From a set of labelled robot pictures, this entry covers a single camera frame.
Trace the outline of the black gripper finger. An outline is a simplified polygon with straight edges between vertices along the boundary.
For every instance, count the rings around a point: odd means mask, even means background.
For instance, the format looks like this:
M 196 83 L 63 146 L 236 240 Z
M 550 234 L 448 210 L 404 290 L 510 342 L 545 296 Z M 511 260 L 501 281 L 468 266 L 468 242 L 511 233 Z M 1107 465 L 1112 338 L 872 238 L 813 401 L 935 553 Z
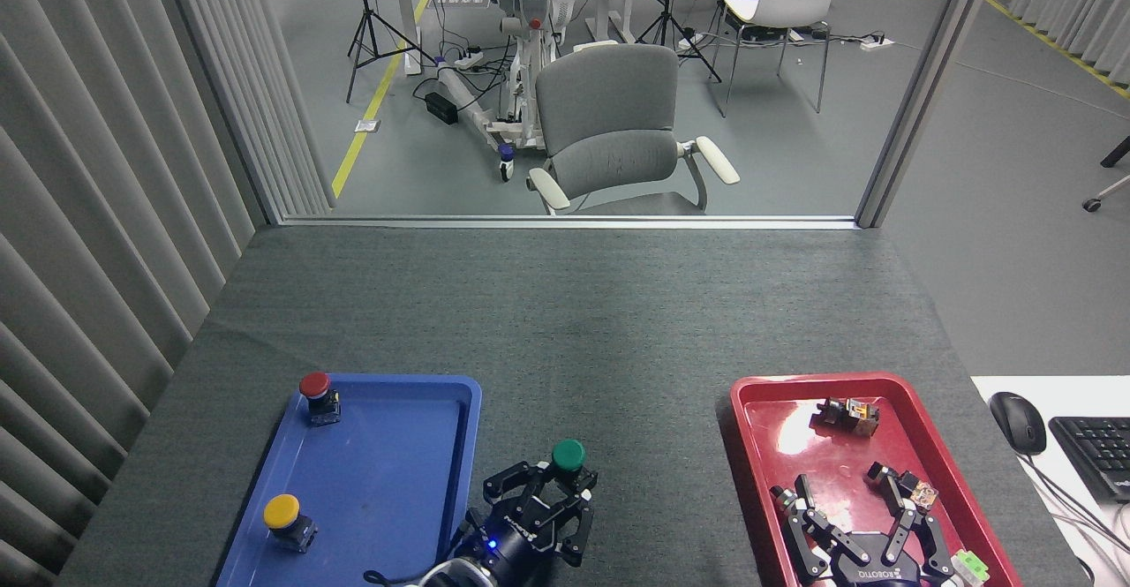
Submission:
M 800 582 L 816 582 L 834 561 L 836 543 L 847 544 L 850 554 L 863 561 L 863 551 L 852 546 L 845 530 L 831 523 L 817 509 L 808 476 L 796 476 L 794 487 L 771 489 L 780 515 L 780 530 L 786 539 L 786 553 Z
M 564 497 L 551 504 L 548 499 L 534 494 L 533 550 L 537 553 L 560 556 L 574 568 L 583 563 L 593 520 L 591 491 L 598 480 L 598 473 L 579 473 L 572 481 L 553 480 Z
M 545 487 L 544 474 L 551 467 L 550 461 L 539 461 L 531 465 L 528 461 L 519 461 L 505 471 L 488 476 L 483 482 L 483 495 L 485 502 L 492 507 L 489 518 L 499 518 L 503 513 L 516 515 L 521 508 L 522 515 L 529 518 L 548 518 L 550 506 L 545 503 L 540 492 Z M 530 490 L 529 501 L 523 502 L 519 495 L 511 497 L 512 492 Z
M 923 481 L 886 476 L 886 504 L 895 519 L 888 533 L 886 564 L 899 556 L 909 534 L 913 533 L 924 555 L 922 571 L 930 576 L 930 580 L 945 580 L 955 575 L 949 549 L 945 545 L 944 530 L 940 530 L 938 520 L 930 515 L 937 498 L 938 491 Z

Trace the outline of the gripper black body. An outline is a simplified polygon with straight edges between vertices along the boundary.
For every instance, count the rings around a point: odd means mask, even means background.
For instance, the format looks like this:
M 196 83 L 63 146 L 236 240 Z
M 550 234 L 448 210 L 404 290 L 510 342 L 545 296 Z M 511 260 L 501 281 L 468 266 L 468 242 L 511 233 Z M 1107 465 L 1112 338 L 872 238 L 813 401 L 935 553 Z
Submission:
M 850 546 L 836 543 L 834 547 L 834 582 L 836 586 L 920 586 L 922 567 L 907 552 L 886 564 L 884 551 L 889 538 L 880 533 L 852 533 L 852 546 L 863 551 L 860 561 L 850 554 Z
M 528 584 L 547 575 L 560 547 L 560 524 L 537 517 L 523 526 L 518 515 L 496 509 L 460 539 L 457 558 L 470 564 L 475 584 Z

